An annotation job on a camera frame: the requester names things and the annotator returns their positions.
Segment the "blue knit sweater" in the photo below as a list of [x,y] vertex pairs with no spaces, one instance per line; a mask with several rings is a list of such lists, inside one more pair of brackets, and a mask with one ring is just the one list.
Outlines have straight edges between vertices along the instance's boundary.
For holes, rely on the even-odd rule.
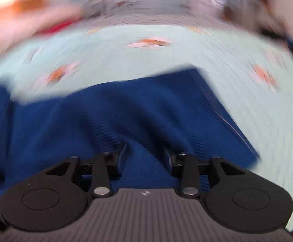
[[175,187],[168,153],[222,157],[250,167],[258,153],[196,68],[91,86],[27,105],[0,84],[0,198],[10,187],[71,156],[91,159],[126,145],[112,188]]

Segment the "red pillow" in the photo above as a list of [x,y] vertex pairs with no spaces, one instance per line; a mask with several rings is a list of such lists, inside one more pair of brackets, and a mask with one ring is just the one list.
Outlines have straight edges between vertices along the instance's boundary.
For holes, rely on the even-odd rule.
[[68,28],[71,25],[78,23],[80,20],[81,19],[63,21],[59,24],[53,25],[49,28],[46,28],[46,29],[43,29],[42,31],[37,32],[36,35],[51,35],[53,33],[61,32],[65,28]]

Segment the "mint bee-print quilt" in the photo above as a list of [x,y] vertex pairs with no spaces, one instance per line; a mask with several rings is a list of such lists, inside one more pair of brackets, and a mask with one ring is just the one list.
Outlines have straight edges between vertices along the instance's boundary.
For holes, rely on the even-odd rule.
[[[0,57],[0,78],[31,101],[194,65],[259,153],[253,171],[293,198],[293,56],[228,27],[70,28],[26,40]],[[293,214],[287,228],[293,230]]]

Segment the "rolled floral duvet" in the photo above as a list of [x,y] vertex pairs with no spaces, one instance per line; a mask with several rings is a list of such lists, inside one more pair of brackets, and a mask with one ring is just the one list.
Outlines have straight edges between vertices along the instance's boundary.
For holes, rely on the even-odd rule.
[[35,9],[16,16],[0,17],[0,56],[13,46],[67,20],[79,20],[83,10],[78,5],[57,5]]

